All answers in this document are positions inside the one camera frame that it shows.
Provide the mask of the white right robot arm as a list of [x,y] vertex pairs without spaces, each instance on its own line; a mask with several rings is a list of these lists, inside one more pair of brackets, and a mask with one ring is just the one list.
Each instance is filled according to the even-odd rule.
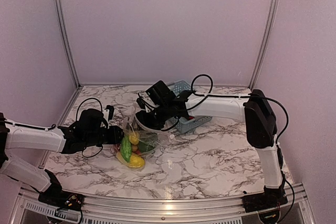
[[244,204],[275,207],[287,203],[286,177],[282,170],[284,159],[278,143],[281,134],[270,106],[276,100],[258,89],[247,95],[198,93],[193,88],[175,94],[163,81],[148,88],[146,94],[152,103],[138,96],[136,102],[140,111],[135,117],[152,130],[163,131],[166,121],[172,118],[210,116],[242,122],[247,142],[256,150],[264,174],[264,191],[244,196]]

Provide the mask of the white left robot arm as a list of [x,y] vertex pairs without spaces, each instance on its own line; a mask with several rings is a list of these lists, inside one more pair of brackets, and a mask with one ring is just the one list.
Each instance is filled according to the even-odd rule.
[[83,196],[64,191],[57,177],[10,152],[11,149],[47,150],[75,154],[87,147],[121,143],[124,132],[110,126],[113,110],[82,111],[70,126],[41,127],[19,124],[1,117],[1,174],[25,183],[39,194],[39,201],[57,207],[79,209]]

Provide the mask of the clear zip top bag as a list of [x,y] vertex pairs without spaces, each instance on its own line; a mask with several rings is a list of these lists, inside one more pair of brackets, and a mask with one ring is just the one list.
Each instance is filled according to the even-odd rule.
[[131,114],[122,123],[124,137],[120,144],[111,148],[115,158],[130,169],[142,169],[147,156],[175,139],[174,134],[151,130],[142,125],[135,117],[139,111],[141,109],[137,105],[131,107]]

